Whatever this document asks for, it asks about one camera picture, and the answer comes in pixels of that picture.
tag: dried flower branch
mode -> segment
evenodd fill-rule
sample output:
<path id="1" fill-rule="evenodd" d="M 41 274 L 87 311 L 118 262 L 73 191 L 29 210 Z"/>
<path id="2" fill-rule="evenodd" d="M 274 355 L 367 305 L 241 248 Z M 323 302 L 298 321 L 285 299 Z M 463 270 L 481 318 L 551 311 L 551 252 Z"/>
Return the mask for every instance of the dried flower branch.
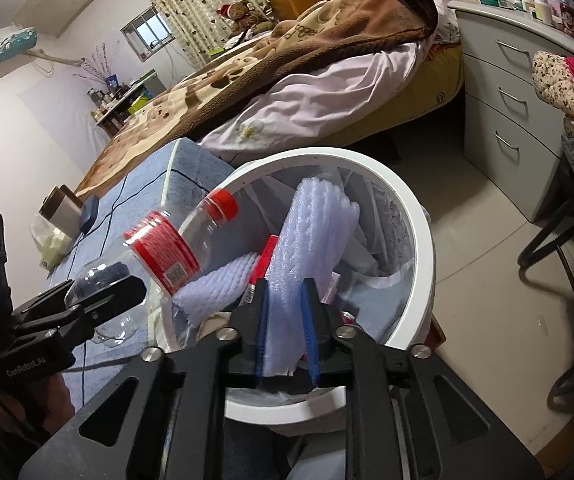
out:
<path id="1" fill-rule="evenodd" d="M 75 76 L 81 77 L 83 79 L 89 79 L 101 84 L 107 83 L 107 78 L 112 75 L 112 60 L 118 51 L 118 46 L 120 40 L 116 42 L 116 46 L 113 49 L 112 58 L 107 58 L 107 44 L 102 44 L 102 54 L 100 53 L 100 47 L 96 46 L 96 52 L 91 54 L 91 57 L 83 57 L 82 70 L 86 74 L 74 74 Z"/>

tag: drawer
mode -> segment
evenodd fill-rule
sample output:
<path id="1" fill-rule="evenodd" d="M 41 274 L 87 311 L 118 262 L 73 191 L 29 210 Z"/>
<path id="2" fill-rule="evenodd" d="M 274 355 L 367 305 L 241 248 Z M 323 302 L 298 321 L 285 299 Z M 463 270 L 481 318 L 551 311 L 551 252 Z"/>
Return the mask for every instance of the drawer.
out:
<path id="1" fill-rule="evenodd" d="M 515 75 L 475 57 L 463 58 L 468 94 L 518 123 L 555 155 L 562 155 L 562 110 L 542 102 L 533 86 Z"/>
<path id="2" fill-rule="evenodd" d="M 536 216 L 558 166 L 558 158 L 529 132 L 469 95 L 465 156 L 529 221 Z"/>
<path id="3" fill-rule="evenodd" d="M 458 13 L 462 52 L 505 69 L 532 84 L 531 61 L 539 50 L 570 56 L 564 48 L 509 23 Z"/>

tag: drawer handle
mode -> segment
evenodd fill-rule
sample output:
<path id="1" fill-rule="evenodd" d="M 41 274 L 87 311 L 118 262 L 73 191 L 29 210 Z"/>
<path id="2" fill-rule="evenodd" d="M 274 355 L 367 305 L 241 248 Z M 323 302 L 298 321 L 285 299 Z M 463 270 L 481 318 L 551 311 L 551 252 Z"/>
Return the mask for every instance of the drawer handle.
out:
<path id="1" fill-rule="evenodd" d="M 507 48 L 510 48 L 510 49 L 512 49 L 512 50 L 515 50 L 516 52 L 519 52 L 519 53 L 521 53 L 521 54 L 524 54 L 525 56 L 531 57 L 531 54 L 529 53 L 528 50 L 521 50 L 521 49 L 519 49 L 519 48 L 514 47 L 513 45 L 510 45 L 510 44 L 507 44 L 507 43 L 503 43 L 503 42 L 500 41 L 500 40 L 496 40 L 496 43 L 497 43 L 498 45 L 500 45 L 500 46 L 505 46 L 505 47 L 507 47 Z"/>
<path id="2" fill-rule="evenodd" d="M 511 94 L 507 94 L 507 92 L 505 92 L 502 88 L 498 87 L 498 91 L 502 94 L 502 95 L 506 95 L 509 99 L 513 99 L 514 101 L 516 101 L 517 103 L 523 104 L 525 106 L 527 106 L 527 101 L 523 100 L 523 99 L 518 99 L 517 97 L 514 97 Z"/>
<path id="3" fill-rule="evenodd" d="M 498 135 L 498 131 L 496 130 L 496 139 L 500 140 L 505 146 L 511 148 L 512 150 L 516 150 L 517 152 L 520 151 L 519 146 L 512 146 L 506 140 L 504 140 L 500 135 Z"/>

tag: black chair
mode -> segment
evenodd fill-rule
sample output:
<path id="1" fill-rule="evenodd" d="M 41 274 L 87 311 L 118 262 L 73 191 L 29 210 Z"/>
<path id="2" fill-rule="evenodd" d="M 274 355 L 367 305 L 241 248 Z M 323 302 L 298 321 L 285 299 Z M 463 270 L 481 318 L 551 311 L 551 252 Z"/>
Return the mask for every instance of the black chair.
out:
<path id="1" fill-rule="evenodd" d="M 554 240 L 541 247 L 542 243 L 561 223 L 567 219 L 574 218 L 574 137 L 563 136 L 563 151 L 564 155 L 558 166 L 557 177 L 561 192 L 564 195 L 564 202 L 553 213 L 547 224 L 536 237 L 522 250 L 518 256 L 518 265 L 520 266 L 520 272 L 524 275 L 529 267 L 555 251 L 558 257 L 560 257 L 564 272 L 566 272 L 574 293 L 574 274 L 562 250 L 563 244 L 574 237 L 574 223 L 570 227 L 567 227 Z"/>

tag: bottle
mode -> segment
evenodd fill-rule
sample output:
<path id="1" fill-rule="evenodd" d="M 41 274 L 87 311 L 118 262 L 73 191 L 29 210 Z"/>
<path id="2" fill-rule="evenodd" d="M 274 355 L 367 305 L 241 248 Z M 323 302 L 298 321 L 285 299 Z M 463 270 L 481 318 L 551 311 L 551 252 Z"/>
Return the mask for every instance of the bottle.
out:
<path id="1" fill-rule="evenodd" d="M 534 6 L 533 0 L 522 0 L 522 8 L 529 15 L 531 15 L 531 11 L 534 9 Z"/>
<path id="2" fill-rule="evenodd" d="M 83 267 L 65 304 L 72 307 L 126 276 L 141 278 L 147 287 L 143 303 L 96 327 L 94 342 L 110 347 L 123 343 L 148 314 L 171 301 L 209 263 L 212 233 L 237 214 L 236 200 L 223 189 L 209 193 L 186 218 L 172 208 L 152 211 L 100 258 Z M 192 329 L 187 322 L 182 328 L 186 333 L 177 336 L 190 341 Z"/>
<path id="3" fill-rule="evenodd" d="M 551 19 L 551 7 L 549 7 L 549 2 L 547 0 L 535 0 L 536 3 L 536 16 L 545 25 L 552 27 L 554 25 Z"/>

